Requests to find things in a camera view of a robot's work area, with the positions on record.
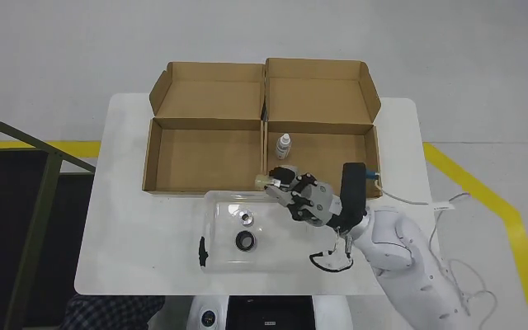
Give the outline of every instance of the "black cable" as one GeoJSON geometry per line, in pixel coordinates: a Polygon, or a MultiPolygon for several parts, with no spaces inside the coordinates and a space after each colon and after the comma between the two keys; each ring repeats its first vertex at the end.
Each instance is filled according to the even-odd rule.
{"type": "MultiPolygon", "coordinates": [[[[328,255],[332,255],[333,251],[330,251],[328,250],[328,255]]],[[[350,261],[350,265],[348,266],[345,266],[343,268],[340,268],[340,269],[330,269],[330,268],[326,268],[325,266],[321,266],[319,265],[314,258],[316,257],[322,257],[323,256],[323,252],[319,252],[319,253],[314,253],[314,254],[310,254],[309,255],[309,259],[310,261],[312,262],[312,264],[314,266],[316,266],[318,269],[320,269],[321,271],[326,271],[326,272],[329,272],[329,273],[338,273],[338,272],[341,272],[341,271],[345,271],[347,269],[350,269],[350,267],[352,267],[352,265],[354,265],[354,260],[351,258],[350,256],[350,253],[347,253],[346,254],[346,257],[348,258],[348,260],[350,261]]]]}

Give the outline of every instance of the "yellow stripe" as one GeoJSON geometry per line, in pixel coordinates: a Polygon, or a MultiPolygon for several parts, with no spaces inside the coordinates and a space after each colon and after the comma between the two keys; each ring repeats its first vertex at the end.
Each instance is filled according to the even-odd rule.
{"type": "MultiPolygon", "coordinates": [[[[99,155],[100,141],[47,141],[57,149],[78,158],[95,158],[99,155]]],[[[21,141],[0,141],[0,149],[33,148],[21,141]]]]}
{"type": "MultiPolygon", "coordinates": [[[[99,141],[48,141],[48,143],[79,158],[96,158],[101,147],[101,142],[99,141]]],[[[19,141],[0,141],[0,149],[18,148],[31,148],[31,146],[19,141]]],[[[464,191],[469,192],[473,198],[479,200],[502,219],[506,226],[525,299],[528,302],[528,256],[526,256],[528,255],[528,237],[526,237],[526,231],[519,211],[445,156],[440,150],[432,146],[432,144],[424,143],[423,150],[429,163],[446,174],[451,180],[459,184],[464,191]]]]}
{"type": "Polygon", "coordinates": [[[521,279],[525,299],[528,303],[528,237],[526,236],[519,211],[445,156],[432,144],[424,143],[423,151],[429,163],[446,174],[448,178],[460,185],[463,191],[467,191],[474,199],[479,200],[502,219],[506,226],[513,258],[521,279]]]}

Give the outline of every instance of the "open cardboard box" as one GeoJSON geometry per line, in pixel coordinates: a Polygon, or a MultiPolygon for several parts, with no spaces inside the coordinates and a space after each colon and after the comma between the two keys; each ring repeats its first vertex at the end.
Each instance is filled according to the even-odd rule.
{"type": "Polygon", "coordinates": [[[264,168],[263,64],[171,62],[150,103],[143,190],[254,190],[264,168]]]}
{"type": "MultiPolygon", "coordinates": [[[[372,124],[380,99],[361,61],[268,59],[266,62],[265,171],[295,165],[341,190],[342,165],[365,163],[380,171],[372,124]],[[288,157],[279,160],[276,141],[290,134],[288,157]]],[[[367,182],[367,197],[381,196],[367,182]]]]}

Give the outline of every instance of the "person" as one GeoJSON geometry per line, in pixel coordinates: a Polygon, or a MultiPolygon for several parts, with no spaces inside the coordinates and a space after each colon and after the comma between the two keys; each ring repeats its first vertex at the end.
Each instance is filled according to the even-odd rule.
{"type": "Polygon", "coordinates": [[[146,330],[164,304],[164,295],[75,295],[59,329],[146,330]]]}

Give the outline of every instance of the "transparent container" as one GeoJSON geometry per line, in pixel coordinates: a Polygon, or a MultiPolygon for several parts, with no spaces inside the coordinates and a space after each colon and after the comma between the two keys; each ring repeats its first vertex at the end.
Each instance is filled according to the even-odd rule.
{"type": "Polygon", "coordinates": [[[203,228],[209,254],[204,272],[294,272],[310,267],[314,227],[291,218],[290,212],[264,192],[209,191],[205,194],[203,228]],[[252,216],[250,226],[244,225],[252,216]],[[253,234],[256,244],[241,251],[235,238],[253,234]]]}

